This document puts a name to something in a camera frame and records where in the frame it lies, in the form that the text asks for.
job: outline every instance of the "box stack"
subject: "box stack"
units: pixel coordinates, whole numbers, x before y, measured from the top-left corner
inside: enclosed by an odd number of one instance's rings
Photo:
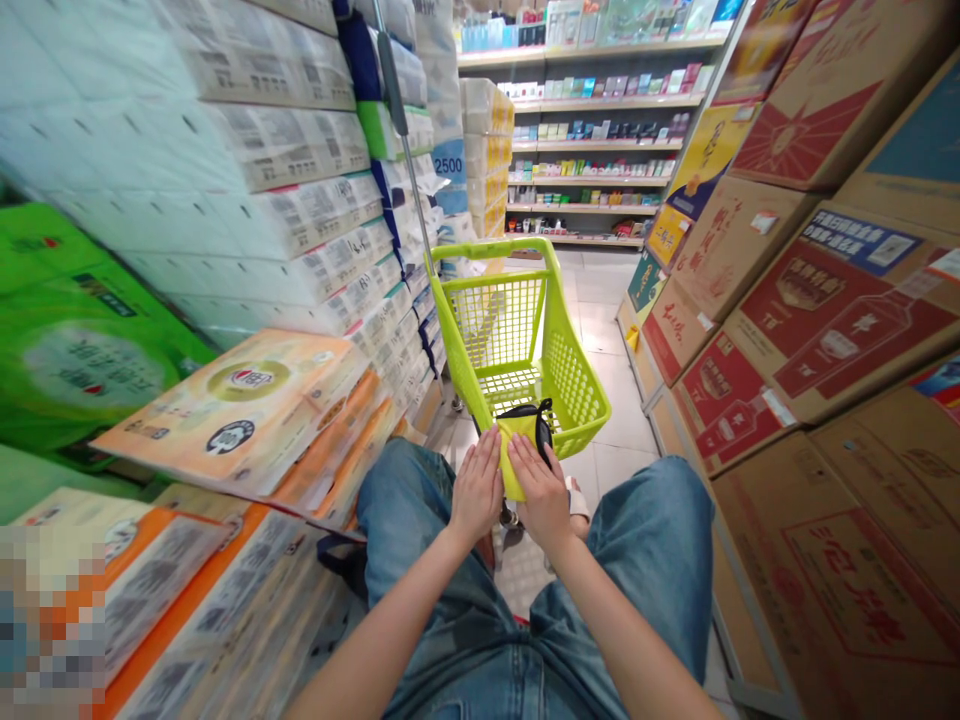
[[[752,102],[756,121],[706,195],[685,175],[658,221],[666,282],[645,267],[631,286],[637,375],[722,511],[731,694],[773,689],[764,709],[785,717],[945,716],[960,678],[956,4],[802,5],[775,67],[732,76],[753,56],[738,46],[705,113]],[[788,10],[755,6],[741,44]]]

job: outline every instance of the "logo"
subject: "logo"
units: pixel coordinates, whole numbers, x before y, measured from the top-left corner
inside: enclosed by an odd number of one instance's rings
[[[207,452],[211,455],[226,455],[233,452],[253,437],[256,426],[249,420],[237,420],[224,425],[207,440]]]
[[[290,369],[274,360],[235,363],[207,383],[211,395],[225,402],[259,400],[275,392],[290,377]]]

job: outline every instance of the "blue label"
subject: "blue label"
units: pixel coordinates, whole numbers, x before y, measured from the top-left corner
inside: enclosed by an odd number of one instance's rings
[[[879,225],[830,212],[819,211],[803,231],[815,245],[843,255],[847,262],[871,275],[883,277],[893,270],[923,240]]]
[[[960,183],[960,60],[950,69],[867,171]]]

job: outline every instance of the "green shopping cart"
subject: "green shopping cart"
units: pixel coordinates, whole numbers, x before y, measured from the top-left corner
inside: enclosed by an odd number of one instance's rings
[[[570,323],[552,243],[529,237],[441,245],[431,255],[434,263],[488,260],[525,249],[543,255],[546,269],[441,281],[430,263],[430,286],[450,377],[480,431],[517,405],[551,398],[544,419],[562,460],[583,450],[610,419],[610,402]]]

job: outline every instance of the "supermarket aisle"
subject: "supermarket aisle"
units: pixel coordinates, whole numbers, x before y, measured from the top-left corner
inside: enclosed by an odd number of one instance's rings
[[[617,308],[636,267],[636,254],[616,250],[556,252],[563,271],[567,311],[613,405],[613,416],[587,449],[563,462],[564,471],[577,479],[593,511],[604,493],[660,456],[650,423],[640,409],[640,392],[616,323]],[[508,259],[507,268],[511,267],[542,267],[542,262]],[[450,412],[450,419],[433,438],[432,447],[457,467],[477,433],[466,411],[461,415]],[[497,538],[497,544],[499,553],[501,538]],[[496,577],[514,613],[526,616],[537,593],[555,576],[546,568],[542,551],[524,536],[520,545],[502,551]],[[725,716],[740,718],[724,677],[723,657],[714,634],[704,686]]]

